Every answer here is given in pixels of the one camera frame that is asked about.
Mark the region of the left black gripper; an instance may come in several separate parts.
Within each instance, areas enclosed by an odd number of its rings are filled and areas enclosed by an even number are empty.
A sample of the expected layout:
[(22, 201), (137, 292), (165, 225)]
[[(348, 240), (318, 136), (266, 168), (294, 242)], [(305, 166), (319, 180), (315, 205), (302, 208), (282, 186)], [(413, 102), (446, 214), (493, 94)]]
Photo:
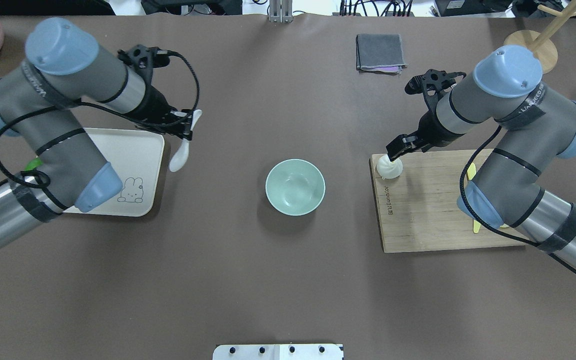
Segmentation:
[(165, 96), (153, 85), (155, 68), (164, 68), (170, 64), (169, 50), (158, 47), (146, 47), (137, 44), (129, 50), (118, 50), (117, 59), (135, 72), (143, 80), (144, 90), (139, 90), (141, 100), (131, 111), (124, 111), (126, 118), (136, 126), (149, 132), (162, 132), (186, 141), (192, 141), (194, 131), (194, 112), (192, 110), (176, 111), (169, 105)]

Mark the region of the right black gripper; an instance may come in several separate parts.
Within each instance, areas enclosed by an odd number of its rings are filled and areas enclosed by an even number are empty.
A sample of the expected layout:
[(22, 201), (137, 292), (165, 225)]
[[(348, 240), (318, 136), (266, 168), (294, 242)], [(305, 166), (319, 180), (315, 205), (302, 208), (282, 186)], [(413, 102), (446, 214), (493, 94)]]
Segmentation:
[(437, 112), (440, 100), (450, 94), (449, 89), (457, 84), (455, 79), (459, 76), (464, 78), (466, 73), (429, 69), (409, 80), (404, 88), (405, 92), (408, 95), (422, 94), (427, 112), (420, 118), (415, 132), (400, 134), (386, 145), (386, 155), (390, 162), (419, 150), (446, 147), (462, 136), (442, 125)]

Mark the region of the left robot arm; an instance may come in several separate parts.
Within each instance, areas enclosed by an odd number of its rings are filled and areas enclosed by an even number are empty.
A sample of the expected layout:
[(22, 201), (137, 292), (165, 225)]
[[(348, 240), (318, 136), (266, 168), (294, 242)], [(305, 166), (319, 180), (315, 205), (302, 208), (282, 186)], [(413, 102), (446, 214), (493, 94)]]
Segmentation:
[(136, 45), (117, 54), (70, 20), (42, 20), (25, 58), (0, 78), (0, 249), (75, 207), (87, 213), (121, 193), (123, 182), (73, 115), (99, 109), (135, 127), (182, 140), (169, 162), (185, 166), (198, 101), (177, 109), (153, 86), (156, 68), (182, 54)]

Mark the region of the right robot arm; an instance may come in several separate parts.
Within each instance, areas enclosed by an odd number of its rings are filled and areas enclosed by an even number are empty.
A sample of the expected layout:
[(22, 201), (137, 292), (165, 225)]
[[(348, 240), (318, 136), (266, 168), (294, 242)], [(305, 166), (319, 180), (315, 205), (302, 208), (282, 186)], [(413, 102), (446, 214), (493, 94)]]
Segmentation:
[(416, 131), (386, 146), (403, 155), (446, 147), (493, 119), (505, 134), (467, 184), (459, 179), (457, 205), (499, 234), (504, 224), (576, 274), (576, 203), (537, 181), (556, 158), (576, 157), (576, 101), (542, 82), (542, 65), (528, 48), (504, 45), (478, 62), (471, 74), (430, 69), (406, 85), (422, 94), (427, 111)]

